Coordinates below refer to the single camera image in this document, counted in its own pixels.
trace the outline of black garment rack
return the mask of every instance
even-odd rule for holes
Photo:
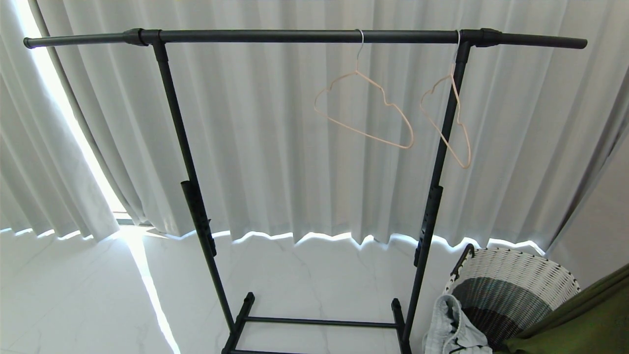
[[[536,47],[570,48],[583,49],[587,45],[587,40],[581,38],[551,37],[539,35],[522,35],[512,33],[502,33],[490,28],[480,30],[461,30],[460,38],[457,31],[399,31],[399,30],[367,30],[364,34],[364,43],[457,43],[459,49],[456,56],[454,69],[454,82],[457,89],[460,89],[463,81],[465,65],[469,58],[471,47],[491,47],[494,45],[529,45]],[[432,241],[437,212],[441,201],[443,187],[439,185],[443,162],[445,160],[446,145],[439,140],[437,158],[432,179],[428,200],[424,211],[424,219],[421,225],[421,236],[415,250],[414,265],[417,268],[411,300],[406,315],[406,323],[402,315],[402,307],[397,298],[391,302],[393,311],[393,323],[359,322],[359,321],[332,321],[324,319],[301,319],[301,318],[280,318],[280,317],[258,317],[251,316],[249,312],[253,306],[255,297],[249,292],[245,297],[244,304],[240,308],[240,313],[233,320],[229,303],[218,274],[216,262],[216,246],[209,228],[209,219],[206,214],[199,181],[192,161],[192,153],[186,138],[184,122],[181,118],[179,102],[175,93],[175,86],[172,81],[172,74],[168,64],[166,43],[207,43],[207,42],[246,42],[246,43],[360,43],[363,42],[363,34],[357,30],[144,30],[134,28],[123,33],[103,33],[95,35],[74,35],[47,38],[24,38],[24,45],[29,48],[54,47],[59,45],[82,45],[98,43],[128,43],[139,46],[153,47],[155,58],[159,65],[162,81],[170,114],[175,125],[179,146],[183,154],[184,163],[188,173],[188,181],[183,181],[181,187],[186,198],[186,202],[192,215],[194,227],[203,249],[203,254],[208,263],[210,275],[216,288],[218,300],[225,315],[225,321],[229,327],[230,334],[227,343],[222,350],[222,354],[290,354],[273,351],[240,350],[236,349],[238,339],[242,334],[245,323],[282,323],[282,324],[316,324],[325,326],[350,326],[363,328],[391,328],[395,329],[398,335],[399,349],[402,354],[411,354],[409,338],[415,310],[420,296],[421,282],[426,269],[428,252]],[[446,140],[450,138],[450,131],[457,109],[457,100],[454,90],[450,89],[445,118],[443,120],[442,133]]]

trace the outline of olive green cloth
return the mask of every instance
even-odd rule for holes
[[[629,264],[504,343],[500,353],[629,353]]]

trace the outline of wicker basket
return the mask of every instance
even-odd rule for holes
[[[474,250],[471,244],[445,288],[494,350],[579,291],[572,274],[553,261],[511,249]]]

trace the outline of wire hanger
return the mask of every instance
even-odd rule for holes
[[[386,96],[386,94],[384,93],[384,89],[382,88],[382,86],[380,86],[380,85],[379,85],[379,84],[377,84],[375,81],[373,81],[372,79],[368,78],[367,76],[365,76],[363,73],[361,73],[361,72],[358,70],[358,65],[359,65],[358,59],[359,59],[359,57],[360,57],[360,51],[362,50],[362,47],[365,45],[365,34],[362,32],[362,30],[357,30],[357,31],[360,31],[360,34],[362,35],[362,43],[360,44],[360,49],[359,49],[359,51],[358,51],[358,54],[356,55],[356,70],[354,70],[354,71],[352,71],[352,72],[350,72],[350,73],[348,73],[348,74],[341,75],[341,76],[337,77],[336,79],[334,79],[334,80],[330,83],[330,86],[329,86],[329,87],[324,88],[324,89],[322,89],[321,91],[319,91],[319,93],[318,93],[318,94],[316,95],[316,97],[314,98],[314,111],[315,111],[318,115],[320,115],[320,116],[322,116],[322,117],[325,117],[325,118],[329,119],[331,122],[336,123],[336,124],[339,124],[341,127],[345,127],[345,128],[347,128],[347,129],[349,129],[349,130],[353,130],[354,132],[357,132],[357,133],[359,133],[359,134],[362,134],[362,135],[364,135],[364,136],[366,136],[366,137],[368,137],[368,138],[371,138],[371,139],[374,139],[374,140],[378,140],[378,141],[380,141],[380,142],[383,142],[383,143],[385,143],[385,144],[389,144],[389,145],[391,145],[391,146],[399,147],[400,149],[410,149],[410,148],[413,146],[413,144],[415,143],[415,137],[413,136],[413,128],[411,127],[411,124],[410,124],[410,122],[408,121],[408,118],[406,118],[406,116],[404,115],[404,113],[402,112],[402,110],[401,110],[401,109],[399,109],[399,107],[398,107],[396,104],[387,102],[387,96]],[[374,85],[375,87],[377,87],[378,89],[380,89],[380,92],[382,93],[382,99],[384,100],[384,104],[385,104],[386,106],[389,106],[389,107],[393,107],[393,108],[395,108],[395,109],[398,111],[398,113],[402,116],[402,119],[404,120],[404,123],[405,123],[405,124],[406,124],[406,126],[408,127],[408,131],[411,133],[411,142],[409,142],[409,143],[408,143],[408,145],[403,146],[403,145],[397,144],[397,143],[395,143],[395,142],[388,141],[388,140],[384,140],[384,139],[381,139],[381,138],[378,138],[378,137],[374,137],[373,135],[367,134],[367,133],[365,133],[365,132],[361,132],[360,130],[358,130],[358,129],[356,129],[356,128],[352,128],[352,127],[350,127],[349,125],[345,125],[345,124],[343,124],[343,123],[339,122],[338,120],[336,120],[336,119],[334,119],[334,118],[332,118],[332,117],[328,116],[327,114],[325,114],[325,113],[323,113],[322,111],[319,111],[319,109],[317,109],[317,107],[316,107],[316,102],[317,102],[317,100],[319,99],[319,96],[321,96],[321,94],[322,94],[322,93],[324,93],[324,92],[329,93],[329,92],[332,90],[332,86],[334,86],[334,84],[335,84],[335,83],[337,83],[337,82],[341,81],[342,79],[345,79],[346,77],[350,77],[350,76],[354,76],[354,75],[358,75],[358,76],[362,77],[362,78],[363,78],[363,79],[365,79],[368,83],[370,83],[370,84]]]
[[[439,81],[437,81],[434,85],[433,88],[429,89],[428,91],[426,91],[422,96],[421,96],[421,100],[420,100],[420,109],[421,112],[424,113],[424,115],[428,118],[428,120],[430,121],[430,123],[433,125],[433,127],[437,130],[437,132],[439,132],[439,135],[441,135],[441,139],[443,140],[443,142],[445,143],[445,145],[448,147],[448,150],[450,150],[450,152],[452,153],[452,155],[454,156],[454,158],[457,160],[457,162],[459,163],[459,166],[461,166],[464,169],[467,169],[470,164],[472,163],[472,148],[470,146],[470,138],[467,135],[467,129],[465,127],[465,124],[463,124],[460,121],[461,118],[461,109],[463,109],[461,107],[461,100],[459,99],[459,90],[457,89],[457,85],[454,83],[454,66],[456,65],[456,58],[457,58],[457,53],[459,52],[459,45],[461,44],[461,32],[457,30],[457,34],[459,35],[458,39],[457,39],[457,50],[455,50],[454,52],[454,57],[452,58],[452,64],[450,65],[450,73],[448,73],[447,76],[443,76],[441,79],[439,79]],[[424,98],[426,97],[426,95],[428,94],[433,94],[435,92],[435,88],[437,88],[437,86],[447,80],[450,79],[450,83],[452,85],[452,88],[454,89],[454,96],[457,99],[457,125],[460,125],[463,128],[463,134],[465,134],[465,141],[467,143],[467,164],[463,164],[463,162],[461,162],[461,160],[459,159],[459,157],[457,156],[457,154],[454,152],[454,150],[452,149],[452,146],[450,146],[450,144],[448,143],[448,140],[443,136],[443,133],[441,132],[441,129],[439,129],[439,127],[437,126],[437,124],[435,124],[435,122],[432,120],[432,118],[430,117],[430,115],[428,114],[428,112],[424,109],[423,106],[423,102],[424,102]]]

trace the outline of white marble floor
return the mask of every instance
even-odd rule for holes
[[[5,232],[1,241],[2,354],[220,353],[225,344],[225,320],[195,236],[94,244]],[[394,297],[406,315],[415,273],[416,242],[409,237],[359,246],[342,236],[307,237],[297,245],[290,237],[254,235],[233,243],[220,236],[216,244],[234,316],[249,291],[256,298],[253,316],[392,322]],[[414,353],[462,247],[433,242]],[[286,324],[248,324],[238,348],[399,353],[392,329]]]

